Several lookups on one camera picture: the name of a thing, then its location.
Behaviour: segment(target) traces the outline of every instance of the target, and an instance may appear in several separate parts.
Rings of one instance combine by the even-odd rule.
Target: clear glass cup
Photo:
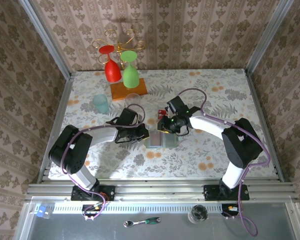
[[[205,206],[200,204],[192,207],[188,212],[188,219],[193,224],[199,224],[208,218],[208,211]]]
[[[130,93],[125,97],[125,107],[127,108],[131,104],[138,104],[141,103],[141,97],[137,93]],[[139,106],[132,105],[129,106],[129,109],[135,111],[138,114],[138,119],[141,120],[143,116],[143,111]]]
[[[141,97],[137,93],[130,93],[125,97],[126,107],[130,104],[140,104]]]
[[[93,105],[95,105],[96,109],[101,114],[106,114],[107,112],[109,112],[109,104],[106,95],[104,94],[95,95],[93,97],[92,103]]]

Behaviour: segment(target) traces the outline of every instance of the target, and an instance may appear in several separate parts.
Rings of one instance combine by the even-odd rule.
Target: floral wallpaper
[[[12,239],[65,79],[17,0],[0,0],[0,240]]]
[[[138,69],[244,68],[279,0],[32,0],[68,68],[102,70],[96,39],[134,29]],[[111,54],[119,61],[116,53]]]
[[[300,0],[295,0],[253,73],[281,168],[300,199]]]

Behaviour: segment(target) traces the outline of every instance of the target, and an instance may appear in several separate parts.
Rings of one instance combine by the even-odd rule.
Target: teal plastic cup
[[[93,97],[92,100],[93,105],[95,105],[96,109],[102,113],[106,114],[109,112],[109,104],[108,104],[108,99],[107,96],[104,94],[98,94]]]

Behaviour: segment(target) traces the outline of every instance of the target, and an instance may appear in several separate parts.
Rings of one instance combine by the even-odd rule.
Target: cable
[[[135,125],[128,125],[128,126],[125,126],[125,125],[99,125],[99,126],[93,126],[93,127],[90,127],[90,128],[85,128],[85,129],[82,129],[80,131],[78,131],[72,138],[71,140],[69,141],[68,145],[66,146],[64,152],[63,152],[63,155],[61,157],[61,161],[60,161],[60,168],[61,168],[61,171],[63,172],[63,174],[65,175],[69,175],[68,172],[65,170],[65,157],[67,155],[67,152],[71,146],[71,144],[76,140],[76,138],[81,134],[81,133],[85,133],[85,132],[89,132],[89,131],[92,131],[92,130],[96,130],[96,129],[102,129],[102,128],[127,128],[127,129],[131,129],[131,128],[135,128],[135,127],[138,127],[140,126],[145,118],[146,118],[146,112],[145,112],[145,109],[139,105],[139,104],[130,104],[127,106],[127,108],[129,108],[130,106],[138,106],[139,108],[142,109],[143,111],[143,118],[142,120],[138,123],[138,124],[135,124]],[[95,192],[95,191],[89,191],[89,190],[86,190],[84,187],[82,187],[79,183],[76,182],[76,180],[74,180],[71,175],[69,175],[69,178],[70,180],[75,184],[77,185],[82,191],[86,192],[86,193],[89,193],[89,194],[95,194],[95,195],[98,195],[99,197],[101,197],[102,199],[102,207],[100,209],[100,211],[95,215],[95,216],[92,216],[91,219],[95,219],[96,217],[98,217],[102,211],[105,209],[106,207],[106,199],[105,197],[100,194],[99,192]]]
[[[243,174],[242,174],[242,176],[241,176],[241,178],[240,178],[240,182],[239,182],[238,207],[239,207],[239,215],[240,215],[240,218],[241,218],[241,222],[242,222],[242,225],[243,225],[243,227],[245,228],[245,230],[246,230],[251,236],[256,237],[256,236],[258,236],[258,228],[257,228],[257,225],[256,225],[250,218],[245,217],[245,216],[242,215],[241,189],[242,189],[242,184],[243,184],[243,182],[244,182],[244,178],[245,178],[246,175],[248,174],[248,172],[249,172],[249,170],[251,169],[251,167],[264,166],[264,165],[268,165],[268,164],[270,163],[270,161],[271,161],[270,153],[268,152],[266,146],[265,146],[265,145],[264,145],[257,137],[255,137],[254,135],[252,135],[250,132],[246,131],[245,129],[243,129],[243,128],[241,128],[241,127],[239,127],[239,126],[237,126],[237,125],[235,125],[235,124],[233,124],[233,123],[231,123],[231,122],[228,122],[228,121],[223,120],[223,119],[221,119],[221,118],[218,118],[218,117],[215,117],[215,116],[206,114],[206,113],[204,112],[204,105],[205,105],[205,103],[206,103],[206,101],[207,101],[207,94],[206,94],[203,90],[198,89],[198,88],[187,88],[187,89],[185,89],[185,90],[179,92],[178,96],[179,96],[180,94],[182,94],[183,92],[188,91],[188,90],[196,90],[196,91],[199,91],[199,92],[203,93],[203,95],[204,95],[204,101],[203,101],[203,103],[201,104],[200,111],[201,111],[202,115],[203,115],[205,118],[210,119],[210,120],[213,120],[213,121],[218,122],[218,123],[221,123],[221,124],[229,125],[229,126],[231,126],[231,127],[234,127],[234,128],[236,128],[236,129],[238,129],[238,130],[241,131],[242,133],[244,133],[244,134],[248,135],[250,138],[252,138],[257,144],[259,144],[260,147],[262,148],[262,150],[263,150],[263,151],[265,152],[265,154],[266,154],[267,160],[266,160],[265,162],[252,163],[252,164],[249,164],[249,165],[247,166],[247,168],[244,170],[244,172],[243,172]],[[247,220],[248,222],[250,222],[250,223],[254,226],[254,228],[255,228],[255,233],[252,233],[252,232],[248,229],[248,227],[247,227],[247,225],[245,224],[244,220]]]

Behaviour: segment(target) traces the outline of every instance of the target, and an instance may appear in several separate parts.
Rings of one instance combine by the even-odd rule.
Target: floral tablecloth
[[[256,108],[243,69],[199,70],[140,70],[148,94],[141,97],[145,108],[145,124],[155,130],[158,105],[174,98],[186,88],[199,88],[207,93],[205,111],[235,121],[241,117],[250,120],[259,138],[265,143]],[[106,94],[110,112],[98,113],[92,103],[96,94]],[[181,95],[189,107],[200,107],[204,96],[197,91]],[[87,128],[104,124],[117,117],[125,101],[112,101],[110,84],[102,71],[78,72],[68,100],[61,130],[66,125]],[[255,161],[265,161],[264,152]],[[189,135],[176,148],[146,148],[145,141],[116,144],[101,143],[92,146],[85,165],[97,178],[187,177],[221,178],[229,164],[223,141],[201,130],[190,129]],[[276,177],[272,164],[255,167],[248,177]],[[67,179],[60,168],[51,165],[49,178]]]

